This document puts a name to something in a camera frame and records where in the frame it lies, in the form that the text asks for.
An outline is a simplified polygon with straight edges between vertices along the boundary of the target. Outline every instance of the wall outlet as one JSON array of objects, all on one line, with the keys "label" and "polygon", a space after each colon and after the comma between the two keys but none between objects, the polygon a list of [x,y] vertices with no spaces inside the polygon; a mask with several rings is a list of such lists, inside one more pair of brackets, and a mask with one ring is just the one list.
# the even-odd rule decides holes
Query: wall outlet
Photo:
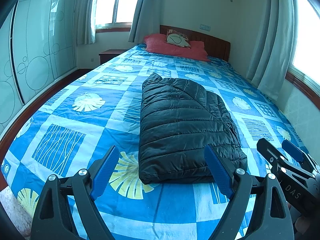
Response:
[{"label": "wall outlet", "polygon": [[210,31],[211,27],[208,25],[200,24],[200,29],[205,31]]}]

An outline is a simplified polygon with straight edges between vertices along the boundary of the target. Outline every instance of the window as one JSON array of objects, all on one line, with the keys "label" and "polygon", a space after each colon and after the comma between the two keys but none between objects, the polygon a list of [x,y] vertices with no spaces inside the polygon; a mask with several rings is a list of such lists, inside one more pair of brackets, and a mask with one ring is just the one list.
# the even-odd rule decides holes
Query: window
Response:
[{"label": "window", "polygon": [[289,71],[320,91],[320,18],[308,0],[294,0],[296,46]]},{"label": "window", "polygon": [[138,0],[97,0],[96,28],[131,27]]}]

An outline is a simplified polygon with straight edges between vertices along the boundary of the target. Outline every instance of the white decorative pillow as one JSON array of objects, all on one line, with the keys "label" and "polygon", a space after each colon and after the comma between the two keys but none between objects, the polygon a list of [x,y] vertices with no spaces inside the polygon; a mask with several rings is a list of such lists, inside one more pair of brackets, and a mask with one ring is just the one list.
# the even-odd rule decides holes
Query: white decorative pillow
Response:
[{"label": "white decorative pillow", "polygon": [[182,48],[190,48],[188,36],[175,30],[168,30],[166,42]]}]

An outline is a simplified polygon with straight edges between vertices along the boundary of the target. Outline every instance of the sliding wardrobe door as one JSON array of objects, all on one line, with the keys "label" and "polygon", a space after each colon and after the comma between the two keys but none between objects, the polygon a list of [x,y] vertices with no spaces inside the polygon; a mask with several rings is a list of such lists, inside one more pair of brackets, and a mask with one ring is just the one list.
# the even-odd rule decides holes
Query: sliding wardrobe door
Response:
[{"label": "sliding wardrobe door", "polygon": [[25,103],[75,68],[75,0],[19,0],[14,16],[13,57]]},{"label": "sliding wardrobe door", "polygon": [[12,12],[0,29],[0,133],[22,108],[10,55],[10,29]]},{"label": "sliding wardrobe door", "polygon": [[73,58],[73,17],[76,0],[52,0],[49,47],[54,78],[75,67]]},{"label": "sliding wardrobe door", "polygon": [[25,103],[54,81],[49,52],[52,0],[19,0],[14,17],[13,57]]}]

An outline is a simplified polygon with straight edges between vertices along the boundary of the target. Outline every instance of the nightstand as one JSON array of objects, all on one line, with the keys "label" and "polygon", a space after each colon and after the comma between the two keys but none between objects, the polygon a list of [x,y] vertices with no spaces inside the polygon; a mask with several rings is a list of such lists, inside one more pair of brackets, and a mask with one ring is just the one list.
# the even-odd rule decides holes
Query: nightstand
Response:
[{"label": "nightstand", "polygon": [[100,56],[100,65],[103,63],[108,62],[109,60],[113,59],[114,57],[119,56],[120,54],[126,52],[127,49],[108,49],[99,54]]}]

